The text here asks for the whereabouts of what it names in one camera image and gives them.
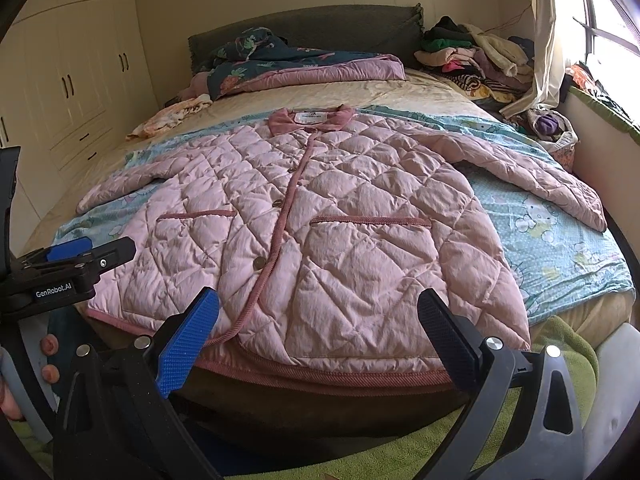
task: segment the human hand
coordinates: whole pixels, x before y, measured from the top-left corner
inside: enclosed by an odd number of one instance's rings
[[[56,336],[48,334],[40,341],[40,349],[46,356],[58,352],[58,340]],[[60,372],[54,365],[45,365],[41,370],[42,378],[49,384],[55,384],[60,380]],[[9,386],[0,377],[0,408],[9,420],[22,420],[22,412],[14,396],[9,391]]]

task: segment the dark green headboard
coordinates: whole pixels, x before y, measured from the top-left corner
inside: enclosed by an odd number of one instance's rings
[[[338,5],[286,10],[231,23],[189,38],[191,71],[209,54],[251,27],[267,27],[290,46],[394,54],[420,68],[414,52],[422,39],[422,7]]]

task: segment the curtain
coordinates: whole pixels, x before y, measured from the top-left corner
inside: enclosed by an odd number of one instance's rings
[[[533,84],[521,99],[500,110],[506,118],[529,108],[555,108],[559,102],[564,59],[556,38],[556,3],[555,0],[531,0],[531,7],[535,18],[536,55]]]

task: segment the blue gripper pad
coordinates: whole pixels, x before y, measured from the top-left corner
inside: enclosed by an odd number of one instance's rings
[[[54,245],[47,253],[48,262],[56,262],[58,260],[66,260],[67,258],[73,258],[78,254],[86,253],[94,248],[91,240],[86,236],[78,238],[77,240],[71,240],[63,244]]]
[[[193,363],[218,320],[219,312],[218,294],[212,288],[204,287],[158,357],[156,384],[165,399],[187,380]]]

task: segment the bed sheet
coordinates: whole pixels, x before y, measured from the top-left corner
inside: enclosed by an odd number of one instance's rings
[[[557,165],[536,142],[494,120],[471,116],[430,116],[379,105],[358,111],[407,118],[434,129],[480,137]],[[268,112],[245,116],[132,152],[127,156],[125,168],[152,161],[188,140],[222,133],[237,124],[255,123],[267,116]],[[604,294],[633,288],[626,261],[609,231],[602,234],[588,228],[555,205],[543,202],[476,166],[456,166],[467,177],[496,227],[511,272],[520,287],[530,324]],[[117,238],[158,185],[151,183],[73,219],[59,229],[55,243],[88,236],[97,245]]]
[[[75,206],[84,193],[104,176],[122,168],[125,155],[128,166],[141,164],[191,136],[203,135],[202,132],[194,130],[208,128],[204,134],[213,134],[243,121],[251,122],[263,118],[270,110],[282,106],[317,108],[347,103],[351,106],[367,107],[365,111],[369,113],[411,118],[427,122],[431,127],[450,128],[481,136],[555,164],[535,142],[498,123],[447,85],[421,72],[408,70],[407,74],[407,81],[316,84],[240,94],[215,102],[213,106],[187,118],[183,124],[163,136],[125,143],[98,161],[91,171],[78,180],[40,223],[28,243],[28,249],[50,244],[56,229],[74,218]],[[463,117],[450,118],[453,115]],[[543,229],[544,222],[536,222],[531,226],[532,217],[526,216],[529,206],[526,203],[526,192],[505,184],[475,167],[460,166],[460,169],[469,178],[497,227],[516,280],[523,291],[523,297],[526,298],[531,324],[545,319],[551,313],[559,313],[574,306],[584,306],[589,303],[584,303],[589,298],[596,299],[603,294],[606,295],[604,298],[613,297],[614,291],[624,290],[629,293],[615,301],[603,301],[598,305],[600,310],[603,310],[606,304],[615,304],[615,308],[611,312],[607,310],[607,314],[612,314],[616,320],[621,318],[608,330],[614,330],[628,319],[634,299],[632,283],[624,259],[610,234],[593,233],[564,212],[549,210],[545,205],[537,203],[532,204],[534,210],[540,213],[546,211],[551,216],[551,228]],[[58,232],[56,240],[88,235],[95,244],[100,244],[117,237],[127,219],[146,202],[158,184],[151,183],[115,203],[92,210],[89,216],[73,219],[71,224]],[[563,241],[567,231],[573,233],[572,243],[569,244]],[[531,258],[532,251],[535,254],[540,253],[541,257]],[[563,252],[566,252],[566,255],[559,266],[558,255]],[[584,322],[583,316],[577,316],[577,319]]]

